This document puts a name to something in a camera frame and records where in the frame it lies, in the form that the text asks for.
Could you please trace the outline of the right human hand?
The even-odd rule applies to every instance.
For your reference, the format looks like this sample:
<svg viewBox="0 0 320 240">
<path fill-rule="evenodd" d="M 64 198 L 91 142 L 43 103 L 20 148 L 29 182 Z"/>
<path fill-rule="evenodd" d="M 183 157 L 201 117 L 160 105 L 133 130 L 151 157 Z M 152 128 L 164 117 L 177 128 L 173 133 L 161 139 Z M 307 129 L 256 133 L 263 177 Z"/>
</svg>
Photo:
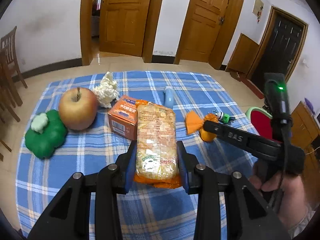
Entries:
<svg viewBox="0 0 320 240">
<path fill-rule="evenodd" d="M 283 192 L 278 218 L 290 232 L 296 236 L 303 231 L 311 220 L 314 212 L 306 201 L 306 194 L 301 176 L 287 176 L 281 178 L 281 174 L 274 175 L 269 181 L 262 183 L 256 175 L 252 175 L 249 181 L 257 190 L 264 192 L 274 191 L 280 187 Z"/>
</svg>

